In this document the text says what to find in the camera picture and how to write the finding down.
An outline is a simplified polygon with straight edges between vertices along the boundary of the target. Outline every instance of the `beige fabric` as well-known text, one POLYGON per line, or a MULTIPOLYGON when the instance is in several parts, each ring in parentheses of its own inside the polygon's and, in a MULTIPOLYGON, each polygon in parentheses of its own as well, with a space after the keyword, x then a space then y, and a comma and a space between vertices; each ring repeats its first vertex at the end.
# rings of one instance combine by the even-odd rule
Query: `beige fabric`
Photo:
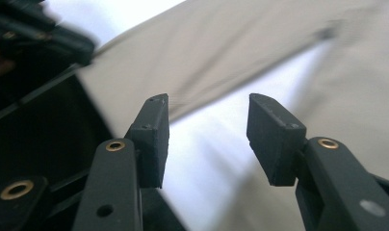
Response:
MULTIPOLYGON (((113 40, 80 79, 123 136, 147 97, 167 92, 177 119, 325 31, 334 48, 298 96, 296 115, 308 138, 342 141, 369 171, 389 179, 389 1, 187 1, 113 40)), ((301 230, 293 190, 282 190, 270 188, 256 167, 216 230, 301 230), (254 202, 260 193, 265 199, 254 202), (285 213, 286 222, 275 219, 285 213)))

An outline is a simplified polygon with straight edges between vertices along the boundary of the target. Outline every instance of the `finger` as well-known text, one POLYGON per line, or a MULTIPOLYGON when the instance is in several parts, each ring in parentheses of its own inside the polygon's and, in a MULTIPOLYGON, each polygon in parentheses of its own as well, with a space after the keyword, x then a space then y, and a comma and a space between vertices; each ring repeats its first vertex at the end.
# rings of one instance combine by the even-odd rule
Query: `finger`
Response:
POLYGON ((1 60, 0 61, 0 76, 8 73, 9 71, 14 69, 14 62, 9 60, 1 60))

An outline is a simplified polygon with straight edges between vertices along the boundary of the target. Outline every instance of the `beige cloth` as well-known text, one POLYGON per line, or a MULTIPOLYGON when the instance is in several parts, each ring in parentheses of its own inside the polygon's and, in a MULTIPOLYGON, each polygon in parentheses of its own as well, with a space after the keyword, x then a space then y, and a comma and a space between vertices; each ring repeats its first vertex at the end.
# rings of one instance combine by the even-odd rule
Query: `beige cloth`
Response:
MULTIPOLYGON (((104 46, 80 79, 120 137, 152 95, 168 93, 177 119, 328 34, 334 48, 300 93, 296 115, 308 138, 342 141, 389 179, 389 1, 189 0, 104 46)), ((261 206, 279 216, 298 212, 292 191, 274 191, 280 209, 252 203, 244 190, 235 206, 247 206, 234 206, 216 229, 301 229, 298 216, 270 222, 275 216, 255 213, 261 206), (234 215, 244 223, 230 224, 234 215)))

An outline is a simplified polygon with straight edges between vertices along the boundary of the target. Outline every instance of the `blurry black device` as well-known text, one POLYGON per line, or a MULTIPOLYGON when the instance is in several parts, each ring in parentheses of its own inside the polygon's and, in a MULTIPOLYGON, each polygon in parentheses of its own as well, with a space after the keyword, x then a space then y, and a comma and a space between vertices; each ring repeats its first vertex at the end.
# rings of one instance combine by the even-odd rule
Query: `blurry black device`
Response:
POLYGON ((40 0, 0 0, 0 55, 15 71, 0 77, 0 110, 45 84, 72 64, 91 62, 94 43, 58 26, 40 0))

